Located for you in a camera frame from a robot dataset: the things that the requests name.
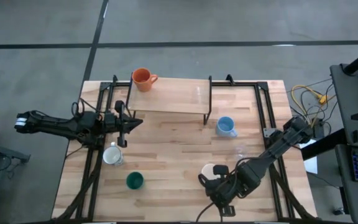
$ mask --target metal bracket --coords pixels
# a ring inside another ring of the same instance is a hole
[[[113,86],[117,86],[117,81],[118,81],[117,76],[116,76],[116,75],[113,75],[113,76],[112,76],[112,85],[113,85]]]
[[[276,130],[277,128],[264,128],[264,137],[270,137]]]
[[[109,88],[110,85],[111,85],[111,82],[101,82],[99,90],[105,90],[105,89]]]
[[[232,85],[232,86],[236,85],[236,83],[235,83],[234,80],[233,80],[233,77],[231,77],[230,74],[227,75],[226,81],[229,81],[229,82],[230,82],[230,85]]]
[[[267,85],[267,82],[257,82],[258,83],[258,86],[265,90],[265,91],[268,91],[269,90],[269,86]]]

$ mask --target paper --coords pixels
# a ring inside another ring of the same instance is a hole
[[[316,140],[310,139],[308,143],[299,144],[299,148],[303,149],[304,147],[313,144],[315,142]],[[305,164],[305,169],[307,172],[317,174],[317,157],[314,156],[313,158],[310,158],[307,161],[303,161],[303,163]]]

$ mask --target wooden table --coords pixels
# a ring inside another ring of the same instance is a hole
[[[81,97],[94,106],[99,84],[99,81],[85,82],[81,93]],[[291,118],[284,83],[281,80],[268,81],[268,86],[276,123],[282,129]],[[112,106],[116,100],[125,101],[127,91],[127,87],[116,87]],[[213,108],[206,126],[197,114],[137,113],[137,118],[144,119],[144,122],[126,136],[128,147],[122,149],[124,164],[119,167],[102,165],[95,221],[195,221],[199,212],[210,203],[197,179],[201,168],[214,163],[227,164],[231,170],[237,161],[238,149],[247,156],[258,156],[264,151],[254,89],[214,86],[212,94]],[[216,121],[221,116],[234,118],[239,134],[237,138],[215,135]],[[116,134],[110,134],[106,147],[116,138]],[[70,142],[67,153],[79,146],[76,141]],[[78,193],[86,151],[82,149],[65,161],[52,217],[59,216]],[[316,215],[300,151],[291,148],[283,157],[292,192],[308,212]],[[145,178],[141,190],[126,187],[127,175],[135,170]],[[277,220],[272,196],[267,174],[260,187],[248,197],[233,200],[237,215],[225,217],[224,222]],[[89,197],[85,200],[85,212],[88,211],[88,200]],[[284,213],[287,213],[282,194],[281,202]],[[200,221],[218,222],[217,208],[207,210]]]

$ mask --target green mug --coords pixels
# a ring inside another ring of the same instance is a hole
[[[131,172],[127,177],[127,186],[132,190],[143,187],[144,178],[140,172]]]

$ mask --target desk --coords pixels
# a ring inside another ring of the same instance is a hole
[[[349,168],[347,155],[351,150],[348,145],[358,147],[358,142],[353,137],[353,132],[358,131],[358,121],[351,119],[353,114],[358,113],[358,75],[353,77],[346,75],[340,65],[331,66],[330,71],[344,128],[303,148],[302,155],[306,160],[328,150],[336,149],[344,187],[341,193],[342,198],[346,199],[343,203],[349,207],[353,221],[358,223],[358,182],[353,181],[353,171]]]
[[[99,84],[85,82],[81,92],[81,97],[93,106],[96,105]],[[284,82],[268,81],[268,86],[276,123],[282,128],[291,118]],[[125,101],[127,91],[127,87],[115,87],[112,105],[116,100]],[[233,169],[237,161],[236,148],[243,147],[243,154],[247,156],[257,156],[264,151],[254,89],[214,86],[212,94],[212,113],[205,126],[197,114],[146,111],[136,114],[144,122],[126,136],[128,147],[122,149],[124,164],[119,167],[102,165],[94,221],[195,221],[199,212],[210,203],[197,179],[201,168],[207,163],[215,163],[227,164],[230,170]],[[235,139],[215,135],[216,121],[225,115],[236,122],[239,135]],[[106,147],[116,138],[116,134],[110,134]],[[79,147],[78,142],[72,141],[67,153]],[[78,193],[86,152],[87,149],[82,149],[65,161],[52,217],[59,216]],[[300,151],[288,150],[284,161],[292,192],[308,212],[316,215]],[[141,190],[126,187],[127,175],[135,170],[145,178]],[[84,211],[88,209],[88,200],[89,197],[85,198]],[[281,202],[285,211],[282,194]],[[237,215],[225,217],[225,222],[277,220],[269,175],[247,198],[235,198],[232,205],[235,205]],[[200,221],[218,222],[217,208],[207,210]]]

